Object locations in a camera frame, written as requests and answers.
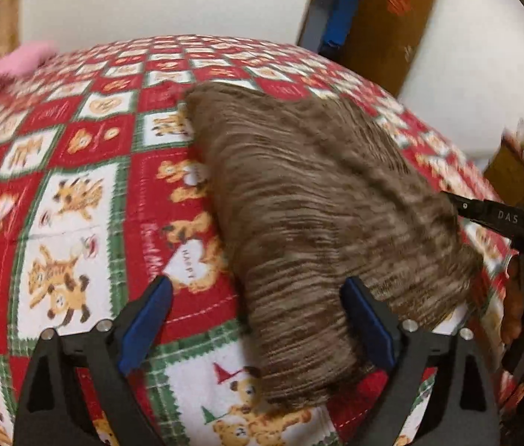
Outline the brown knitted sweater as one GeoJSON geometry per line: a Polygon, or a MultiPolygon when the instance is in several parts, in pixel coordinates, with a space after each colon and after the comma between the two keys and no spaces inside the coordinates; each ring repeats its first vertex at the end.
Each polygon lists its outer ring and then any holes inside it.
{"type": "Polygon", "coordinates": [[[449,199],[358,105],[219,83],[184,104],[266,401],[317,405],[368,370],[338,297],[347,278],[426,328],[465,299],[480,254],[449,199]]]}

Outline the brown wooden side cabinet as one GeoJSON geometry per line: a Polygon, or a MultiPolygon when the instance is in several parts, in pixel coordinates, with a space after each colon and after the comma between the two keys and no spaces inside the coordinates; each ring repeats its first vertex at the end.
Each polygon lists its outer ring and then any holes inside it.
{"type": "Polygon", "coordinates": [[[524,207],[524,120],[515,130],[505,129],[484,177],[498,197],[509,206],[524,207]]]}

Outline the brown wooden door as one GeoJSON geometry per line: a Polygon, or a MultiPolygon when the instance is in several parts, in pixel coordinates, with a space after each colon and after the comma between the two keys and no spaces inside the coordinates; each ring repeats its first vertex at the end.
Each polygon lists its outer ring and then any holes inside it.
{"type": "Polygon", "coordinates": [[[400,94],[436,0],[310,0],[297,43],[400,94]]]}

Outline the red teddy bear patchwork blanket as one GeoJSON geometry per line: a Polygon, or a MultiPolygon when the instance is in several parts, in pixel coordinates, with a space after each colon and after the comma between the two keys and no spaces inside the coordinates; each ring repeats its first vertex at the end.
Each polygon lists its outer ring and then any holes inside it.
{"type": "Polygon", "coordinates": [[[429,182],[494,198],[477,167],[390,94],[307,49],[183,34],[57,55],[0,92],[0,445],[35,342],[115,317],[150,280],[177,292],[143,371],[131,380],[168,445],[336,445],[385,378],[272,422],[238,319],[180,93],[211,81],[273,97],[350,97],[429,182]]]}

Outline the pink folded blanket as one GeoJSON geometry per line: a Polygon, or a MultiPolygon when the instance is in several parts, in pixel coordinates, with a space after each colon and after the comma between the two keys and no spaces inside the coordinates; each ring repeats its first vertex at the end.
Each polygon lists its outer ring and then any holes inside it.
{"type": "Polygon", "coordinates": [[[23,43],[0,58],[0,91],[17,78],[32,74],[40,65],[57,55],[57,45],[50,41],[23,43]]]}

